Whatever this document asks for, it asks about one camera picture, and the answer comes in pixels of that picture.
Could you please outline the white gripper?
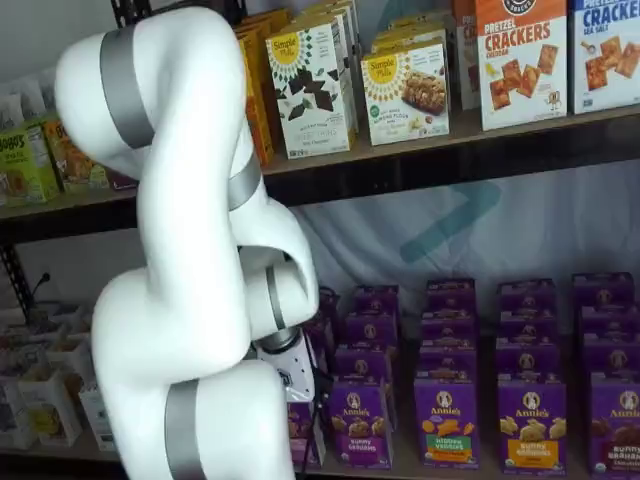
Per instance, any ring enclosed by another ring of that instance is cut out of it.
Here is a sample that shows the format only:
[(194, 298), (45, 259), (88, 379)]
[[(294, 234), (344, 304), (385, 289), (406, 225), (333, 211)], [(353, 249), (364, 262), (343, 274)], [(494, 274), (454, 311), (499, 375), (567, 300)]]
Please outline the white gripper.
[(277, 340), (275, 335), (257, 343), (257, 357), (278, 373), (289, 403), (328, 401), (334, 377), (320, 369), (305, 335)]

